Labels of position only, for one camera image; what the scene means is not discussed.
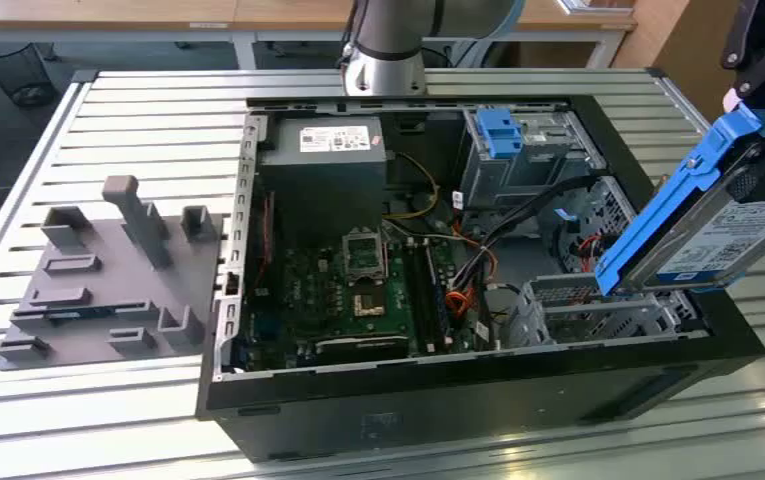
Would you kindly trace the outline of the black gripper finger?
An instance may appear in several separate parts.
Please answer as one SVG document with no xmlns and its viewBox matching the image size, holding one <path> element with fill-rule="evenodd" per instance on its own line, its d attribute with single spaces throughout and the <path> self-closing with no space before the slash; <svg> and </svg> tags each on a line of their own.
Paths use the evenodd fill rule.
<svg viewBox="0 0 765 480">
<path fill-rule="evenodd" d="M 726 35 L 721 67 L 738 74 L 765 49 L 765 0 L 741 0 Z"/>
</svg>

